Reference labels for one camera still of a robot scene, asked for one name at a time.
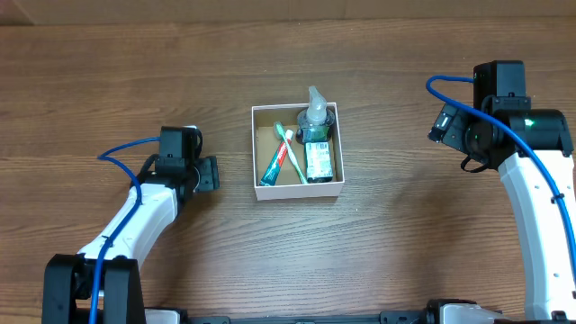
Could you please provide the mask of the red green toothpaste tube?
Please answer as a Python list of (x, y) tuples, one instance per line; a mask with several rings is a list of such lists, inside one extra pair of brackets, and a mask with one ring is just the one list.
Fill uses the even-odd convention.
[(278, 138), (274, 127), (261, 127), (256, 131), (256, 184), (258, 186), (279, 185), (278, 177), (283, 172), (288, 158), (285, 142)]

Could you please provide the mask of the green white toothbrush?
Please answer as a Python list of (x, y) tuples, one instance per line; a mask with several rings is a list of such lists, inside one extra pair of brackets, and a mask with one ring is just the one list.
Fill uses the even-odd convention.
[(293, 149), (292, 149), (292, 146), (288, 141), (288, 137), (286, 135), (286, 131), (284, 130), (284, 126), (279, 121), (276, 121), (274, 123), (274, 132), (276, 134), (276, 137), (281, 139), (283, 141), (283, 143), (285, 144), (287, 155), (288, 155), (289, 159), (291, 160), (292, 165), (294, 166), (294, 169), (296, 170), (296, 173), (298, 174), (298, 177), (300, 178), (301, 183), (303, 185), (306, 185), (308, 183), (308, 181), (307, 181), (306, 177), (304, 176), (304, 174), (300, 168), (300, 165), (298, 163), (298, 159), (295, 156)]

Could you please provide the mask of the green white soap packet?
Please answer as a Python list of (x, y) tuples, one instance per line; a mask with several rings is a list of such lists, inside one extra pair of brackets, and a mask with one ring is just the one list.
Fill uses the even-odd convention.
[(328, 142), (308, 142), (304, 145), (306, 176), (309, 183), (326, 183), (333, 179)]

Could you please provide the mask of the clear soap pump bottle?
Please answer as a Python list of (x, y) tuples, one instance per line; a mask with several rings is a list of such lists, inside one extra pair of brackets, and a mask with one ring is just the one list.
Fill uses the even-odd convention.
[(308, 107), (297, 116), (296, 139), (301, 144), (328, 142), (332, 137), (335, 114), (328, 108), (325, 97), (316, 86), (309, 87), (309, 95)]

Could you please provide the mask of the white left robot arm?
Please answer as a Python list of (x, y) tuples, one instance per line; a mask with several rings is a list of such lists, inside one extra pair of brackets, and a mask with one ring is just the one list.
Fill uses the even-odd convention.
[(216, 157), (202, 157), (203, 135), (191, 125), (162, 127), (158, 144), (138, 173), (113, 157), (99, 155), (130, 179), (124, 205), (90, 243), (74, 255), (56, 254), (44, 272), (44, 323), (189, 322), (185, 310), (147, 308), (140, 269), (162, 232), (195, 194), (220, 186)]

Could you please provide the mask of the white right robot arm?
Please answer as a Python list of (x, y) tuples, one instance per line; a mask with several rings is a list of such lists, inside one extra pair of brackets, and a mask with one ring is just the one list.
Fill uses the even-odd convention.
[(438, 92), (443, 102), (428, 137), (464, 155), (476, 172), (495, 170), (517, 224), (524, 262), (526, 323), (575, 321), (574, 145), (568, 122), (555, 109), (535, 109), (527, 95), (525, 66), (494, 60), (473, 69), (473, 104)]

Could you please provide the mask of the white cardboard box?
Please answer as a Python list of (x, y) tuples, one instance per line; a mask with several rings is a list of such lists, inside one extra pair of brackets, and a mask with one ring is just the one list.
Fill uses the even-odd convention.
[(302, 184), (292, 162), (287, 158), (281, 168), (276, 185), (262, 186), (260, 180), (272, 161), (280, 140), (275, 136), (273, 124), (281, 122), (286, 129), (296, 131), (297, 115), (306, 103), (289, 103), (254, 106), (251, 110), (253, 184), (259, 201), (298, 199), (312, 197), (337, 197), (345, 183), (339, 122), (331, 126), (329, 141), (333, 179), (327, 183)]

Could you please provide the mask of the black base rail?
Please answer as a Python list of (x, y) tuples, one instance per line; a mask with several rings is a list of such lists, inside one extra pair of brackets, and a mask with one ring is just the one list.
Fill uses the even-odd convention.
[(186, 310), (145, 309), (151, 324), (415, 324), (421, 310), (388, 310), (371, 315), (295, 316), (233, 319), (227, 316), (191, 317)]

